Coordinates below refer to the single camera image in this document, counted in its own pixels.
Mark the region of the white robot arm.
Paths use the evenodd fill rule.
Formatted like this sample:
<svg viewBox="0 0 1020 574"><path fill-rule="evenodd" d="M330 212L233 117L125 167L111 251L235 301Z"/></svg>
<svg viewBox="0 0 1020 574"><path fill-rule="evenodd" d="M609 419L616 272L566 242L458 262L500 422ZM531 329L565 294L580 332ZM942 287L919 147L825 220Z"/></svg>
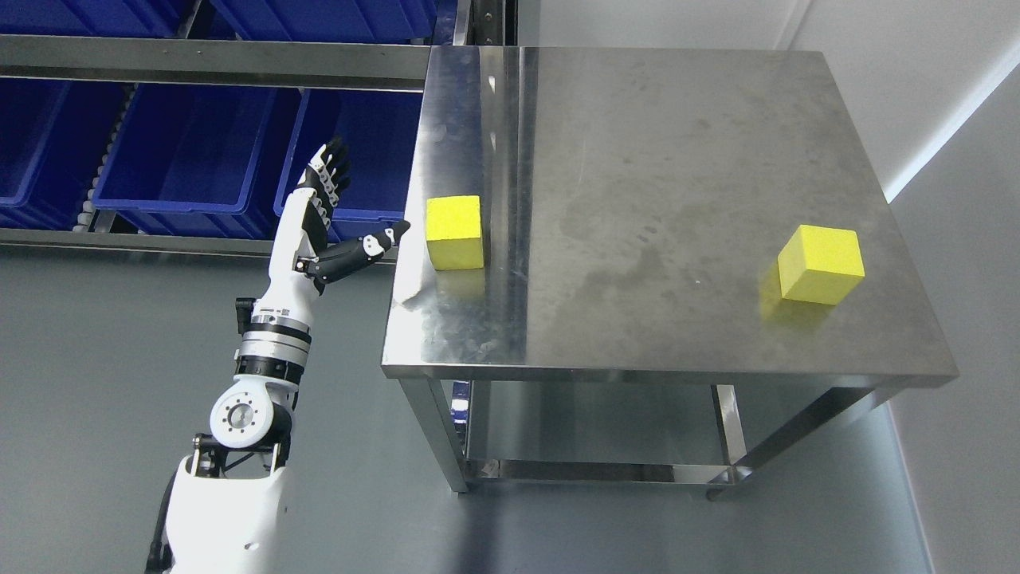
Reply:
<svg viewBox="0 0 1020 574"><path fill-rule="evenodd" d="M214 401L169 479L148 573L273 573L287 513L294 406L311 346L308 302L265 295L236 303L232 385Z"/></svg>

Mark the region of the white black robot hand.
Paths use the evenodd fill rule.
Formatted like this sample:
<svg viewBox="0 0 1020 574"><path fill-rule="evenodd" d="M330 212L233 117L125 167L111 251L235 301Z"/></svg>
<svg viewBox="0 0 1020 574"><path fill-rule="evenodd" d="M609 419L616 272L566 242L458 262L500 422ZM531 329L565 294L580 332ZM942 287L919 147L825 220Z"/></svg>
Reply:
<svg viewBox="0 0 1020 574"><path fill-rule="evenodd" d="M335 136L317 149L284 201L269 261L269 286L259 298L259 315L308 315L325 286L382 260L410 222L399 219L371 234L328 243L332 215L350 184L347 145Z"/></svg>

